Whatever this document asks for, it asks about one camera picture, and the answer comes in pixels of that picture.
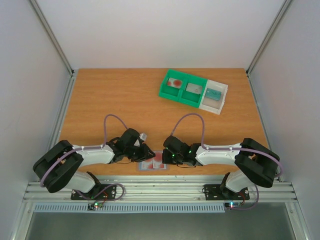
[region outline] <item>purple cable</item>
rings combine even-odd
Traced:
[[[259,202],[259,190],[258,190],[258,187],[257,185],[254,185],[255,186],[255,189],[256,189],[256,200],[254,202],[253,205],[249,206],[249,207],[246,207],[246,208],[241,208],[241,207],[225,207],[226,210],[241,210],[241,211],[244,211],[244,210],[251,210],[253,208],[255,208]]]
[[[179,119],[179,121],[176,123],[176,125],[174,126],[170,135],[173,135],[175,133],[176,128],[179,125],[179,123],[182,121],[182,119],[184,119],[185,117],[188,117],[190,115],[198,116],[201,119],[201,122],[202,122],[201,147],[203,149],[210,150],[210,151],[244,151],[244,152],[251,152],[251,153],[255,153],[255,154],[260,154],[260,155],[263,155],[263,156],[271,159],[279,166],[280,172],[277,175],[275,175],[276,177],[279,177],[283,174],[283,172],[284,172],[283,165],[276,158],[274,158],[273,156],[271,156],[263,151],[258,151],[258,150],[254,150],[254,149],[250,149],[250,148],[241,148],[241,147],[233,147],[232,149],[230,149],[229,147],[211,147],[211,148],[206,147],[204,144],[204,141],[205,141],[205,120],[198,113],[188,113],[188,114],[184,115],[183,117],[181,117]]]
[[[52,164],[51,167],[49,167],[49,169],[45,172],[45,174],[43,175],[43,177],[41,178],[41,181],[40,181],[40,187],[44,188],[45,185],[44,185],[44,182],[47,178],[47,176],[49,175],[49,173],[51,173],[51,171],[62,161],[64,160],[67,156],[69,156],[70,154],[74,153],[74,152],[77,152],[77,151],[82,151],[82,150],[94,150],[94,149],[100,149],[100,148],[103,148],[106,143],[107,143],[107,127],[106,127],[106,123],[107,123],[107,118],[108,117],[115,117],[116,119],[118,119],[122,124],[123,126],[125,127],[125,129],[128,129],[128,127],[126,126],[126,124],[124,123],[124,121],[122,121],[122,119],[114,114],[108,114],[104,117],[104,120],[103,120],[103,131],[104,131],[104,141],[103,141],[103,144],[102,144],[102,147],[101,145],[98,145],[98,146],[84,146],[84,147],[79,147],[79,148],[75,148],[75,149],[72,149],[68,152],[66,152],[64,155],[62,155],[62,157],[59,157],[56,162],[54,164]]]
[[[122,193],[119,197],[115,198],[115,199],[106,199],[105,201],[117,201],[119,199],[121,199],[124,195],[125,195],[125,192],[126,192],[126,189],[125,189],[125,186],[123,186],[121,183],[113,183],[113,184],[110,184],[108,186],[106,186],[103,190],[101,190],[97,195],[95,195],[93,198],[90,198],[90,197],[86,197],[82,194],[82,192],[80,192],[79,190],[75,190],[81,197],[83,197],[83,199],[85,200],[94,200],[96,197],[98,197],[100,194],[102,194],[106,189],[112,187],[112,186],[119,186],[121,189],[122,189]]]

